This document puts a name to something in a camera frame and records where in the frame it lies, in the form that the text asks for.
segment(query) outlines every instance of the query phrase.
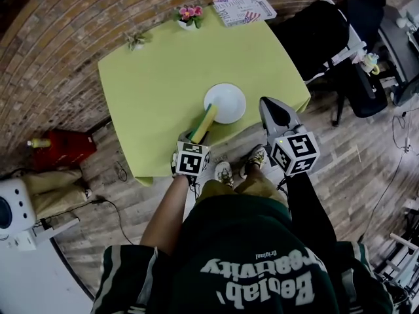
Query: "pink flower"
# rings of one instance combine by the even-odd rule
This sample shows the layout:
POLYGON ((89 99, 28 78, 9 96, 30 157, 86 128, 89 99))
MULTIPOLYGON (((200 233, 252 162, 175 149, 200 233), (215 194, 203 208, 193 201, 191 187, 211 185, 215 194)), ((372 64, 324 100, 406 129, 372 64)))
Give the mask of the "pink flower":
POLYGON ((202 7, 201 6, 196 6, 195 7, 195 15, 197 15, 197 16, 202 15, 202 7))
POLYGON ((179 9, 179 14, 182 15, 182 20, 187 21, 195 15, 195 10, 192 7, 182 7, 179 9))

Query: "khaki pants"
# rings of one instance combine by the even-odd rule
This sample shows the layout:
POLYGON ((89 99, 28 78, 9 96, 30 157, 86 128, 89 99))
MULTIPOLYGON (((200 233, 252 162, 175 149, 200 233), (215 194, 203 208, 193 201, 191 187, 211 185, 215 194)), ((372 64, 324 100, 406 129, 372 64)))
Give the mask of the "khaki pants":
POLYGON ((84 188, 74 185, 81 178, 80 170, 51 171, 36 175, 24 175, 37 218, 62 213, 87 201, 84 188))
POLYGON ((202 193, 196 200, 196 203, 212 196, 222 196, 225 194, 247 194, 249 196, 260 196, 270 198, 282 203, 288 208, 288 203, 281 197, 275 186, 262 173, 247 176, 247 179, 232 189, 216 180, 210 180, 205 183, 202 193))

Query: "bottle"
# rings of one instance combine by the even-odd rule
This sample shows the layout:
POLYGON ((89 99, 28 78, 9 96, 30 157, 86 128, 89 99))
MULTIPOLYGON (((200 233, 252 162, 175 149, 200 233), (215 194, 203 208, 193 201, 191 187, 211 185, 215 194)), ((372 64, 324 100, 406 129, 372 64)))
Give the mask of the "bottle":
POLYGON ((31 139, 27 145, 32 148, 49 148, 51 146, 50 139, 31 139))

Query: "sneaker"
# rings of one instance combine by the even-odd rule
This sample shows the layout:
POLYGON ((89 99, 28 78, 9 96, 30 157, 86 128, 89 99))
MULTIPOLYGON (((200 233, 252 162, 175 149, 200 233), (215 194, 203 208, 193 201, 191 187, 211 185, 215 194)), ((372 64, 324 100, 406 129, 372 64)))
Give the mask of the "sneaker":
POLYGON ((233 188, 233 171, 231 170, 231 165, 228 162, 219 162, 215 166, 215 180, 223 183, 224 185, 230 186, 233 188))
POLYGON ((268 154, 266 153, 266 150, 262 146, 262 144, 257 145, 253 148, 253 150, 250 152, 249 157, 247 157, 247 160, 245 164, 242 166, 242 168, 239 171, 239 174, 241 178, 246 179, 246 166, 251 164, 256 164, 259 166, 259 169, 263 167, 265 164, 265 160, 268 158, 268 154))
POLYGON ((84 190, 84 194, 86 194, 86 198, 90 198, 92 196, 92 190, 87 188, 86 190, 84 190))

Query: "desk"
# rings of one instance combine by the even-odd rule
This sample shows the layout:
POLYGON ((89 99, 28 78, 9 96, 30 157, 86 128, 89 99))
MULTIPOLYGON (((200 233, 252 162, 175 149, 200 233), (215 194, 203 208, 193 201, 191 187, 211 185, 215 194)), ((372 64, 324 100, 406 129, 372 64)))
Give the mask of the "desk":
POLYGON ((264 22, 226 28, 207 7, 201 29, 186 31, 169 21, 146 36, 151 43, 143 49, 131 52, 124 45, 99 62, 115 130, 132 174, 143 184, 172 174, 179 134, 202 117, 204 96, 213 85, 237 85, 247 109, 233 124, 213 124, 211 145, 260 122, 261 96, 297 111, 310 100, 293 62, 264 22))
POLYGON ((384 17, 378 34, 390 52, 400 79, 403 82, 410 82, 419 74, 419 60, 417 53, 409 43, 407 30, 400 29, 395 23, 399 17, 400 14, 397 9, 385 6, 384 17))

